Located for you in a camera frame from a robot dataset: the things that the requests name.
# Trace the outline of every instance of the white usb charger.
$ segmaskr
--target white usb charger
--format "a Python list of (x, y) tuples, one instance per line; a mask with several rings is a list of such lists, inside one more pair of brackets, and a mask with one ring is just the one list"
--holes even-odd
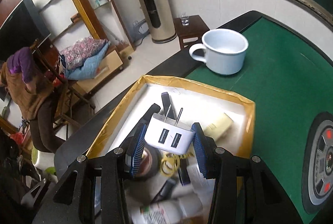
[(167, 118), (169, 110), (165, 117), (158, 113), (153, 114), (144, 139), (150, 146), (163, 151), (178, 155), (186, 154), (195, 132), (186, 124), (179, 122), (183, 108), (177, 120)]

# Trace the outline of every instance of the mug handle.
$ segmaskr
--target mug handle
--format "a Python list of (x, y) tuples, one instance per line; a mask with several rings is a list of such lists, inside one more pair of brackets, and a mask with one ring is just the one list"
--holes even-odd
[(189, 48), (189, 55), (196, 61), (206, 63), (206, 59), (203, 56), (194, 55), (193, 52), (196, 50), (205, 50), (206, 47), (203, 44), (194, 44)]

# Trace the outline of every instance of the person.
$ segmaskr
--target person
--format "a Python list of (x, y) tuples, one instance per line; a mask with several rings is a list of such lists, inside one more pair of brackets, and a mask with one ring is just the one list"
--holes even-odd
[(34, 147), (55, 153), (64, 140), (54, 134), (53, 120), (59, 93), (38, 70), (28, 47), (0, 62), (0, 86), (5, 86), (19, 106), (22, 118), (29, 121)]

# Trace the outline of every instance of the metal screw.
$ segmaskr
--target metal screw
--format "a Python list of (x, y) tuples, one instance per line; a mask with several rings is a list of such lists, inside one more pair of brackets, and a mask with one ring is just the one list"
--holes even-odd
[(259, 163), (261, 161), (261, 159), (260, 159), (260, 157), (255, 155), (255, 156), (252, 157), (252, 161), (256, 162), (256, 163)]
[(85, 155), (80, 155), (76, 158), (76, 160), (81, 163), (81, 162), (85, 161), (86, 158), (87, 157)]
[(118, 147), (118, 148), (114, 149), (113, 152), (115, 154), (122, 154), (124, 152), (124, 149), (121, 147)]
[(215, 148), (215, 152), (217, 154), (224, 154), (225, 150), (222, 147), (217, 147)]

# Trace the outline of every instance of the green table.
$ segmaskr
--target green table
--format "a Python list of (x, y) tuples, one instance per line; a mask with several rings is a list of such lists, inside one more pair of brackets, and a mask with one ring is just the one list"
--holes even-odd
[(240, 72), (221, 76), (201, 65), (187, 78), (256, 103), (252, 153), (266, 162), (309, 223), (315, 214), (302, 204), (304, 150), (315, 116), (333, 113), (333, 67), (296, 34), (264, 17), (242, 34), (249, 48)]

